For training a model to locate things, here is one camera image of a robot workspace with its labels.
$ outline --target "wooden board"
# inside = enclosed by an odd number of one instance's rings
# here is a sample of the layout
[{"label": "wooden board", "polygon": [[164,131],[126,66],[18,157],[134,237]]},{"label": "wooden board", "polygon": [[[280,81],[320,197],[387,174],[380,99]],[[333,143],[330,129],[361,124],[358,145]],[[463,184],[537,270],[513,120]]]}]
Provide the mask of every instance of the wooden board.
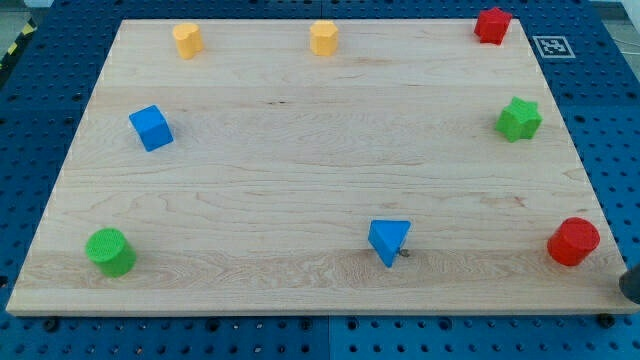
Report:
[{"label": "wooden board", "polygon": [[[337,21],[333,57],[311,21],[124,21],[38,227],[14,315],[625,313],[624,264],[518,21],[497,47],[473,20]],[[517,95],[535,138],[494,130]],[[157,104],[175,142],[144,151],[128,115]],[[600,247],[568,268],[546,252],[567,217]],[[407,219],[392,269],[373,219]],[[121,229],[135,268],[84,256]]]}]

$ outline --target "blue block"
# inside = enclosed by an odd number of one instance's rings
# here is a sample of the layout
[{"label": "blue block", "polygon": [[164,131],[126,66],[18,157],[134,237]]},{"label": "blue block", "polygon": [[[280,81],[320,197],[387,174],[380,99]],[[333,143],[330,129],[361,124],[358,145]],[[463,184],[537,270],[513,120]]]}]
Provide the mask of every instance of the blue block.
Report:
[{"label": "blue block", "polygon": [[171,129],[155,105],[129,115],[129,120],[147,151],[153,151],[173,141]]},{"label": "blue block", "polygon": [[410,227],[409,221],[373,220],[371,222],[369,242],[387,267],[393,265],[393,260],[402,248]]}]

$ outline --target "blue triangle block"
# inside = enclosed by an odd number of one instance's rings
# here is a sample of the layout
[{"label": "blue triangle block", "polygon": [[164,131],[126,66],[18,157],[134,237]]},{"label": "blue triangle block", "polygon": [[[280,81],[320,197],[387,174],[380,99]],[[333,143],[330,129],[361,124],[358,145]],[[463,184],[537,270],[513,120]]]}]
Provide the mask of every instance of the blue triangle block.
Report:
[{"label": "blue triangle block", "polygon": [[393,260],[402,248],[410,227],[409,221],[373,220],[371,222],[369,242],[387,267],[393,265]]}]

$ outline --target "toy block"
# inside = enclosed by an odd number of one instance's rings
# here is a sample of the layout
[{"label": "toy block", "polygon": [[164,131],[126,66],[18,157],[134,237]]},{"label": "toy block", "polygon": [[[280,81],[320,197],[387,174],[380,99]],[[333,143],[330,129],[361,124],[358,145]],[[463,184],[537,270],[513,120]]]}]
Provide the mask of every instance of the toy block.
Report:
[{"label": "toy block", "polygon": [[87,258],[109,277],[119,277],[129,272],[136,263],[136,253],[117,229],[96,231],[85,245]]},{"label": "toy block", "polygon": [[318,20],[309,28],[311,51],[318,56],[331,56],[338,49],[338,27],[333,21]]},{"label": "toy block", "polygon": [[173,38],[181,58],[188,60],[204,49],[200,27],[194,23],[184,23],[173,28]]},{"label": "toy block", "polygon": [[500,45],[507,33],[507,29],[509,29],[512,17],[513,15],[497,7],[481,11],[473,32],[480,36],[481,43]]},{"label": "toy block", "polygon": [[547,241],[549,255],[562,265],[579,265],[600,244],[598,229],[589,221],[572,217],[562,222]]},{"label": "toy block", "polygon": [[637,264],[631,270],[627,270],[620,277],[619,285],[620,290],[627,299],[640,304],[640,264]]},{"label": "toy block", "polygon": [[147,151],[153,151],[173,141],[171,129],[155,105],[129,115],[129,120]]},{"label": "toy block", "polygon": [[532,139],[541,123],[538,103],[513,97],[511,104],[502,110],[496,130],[503,133],[509,142],[514,142],[519,139]]},{"label": "toy block", "polygon": [[369,242],[386,267],[390,268],[393,265],[410,227],[409,221],[373,220],[371,222]]}]

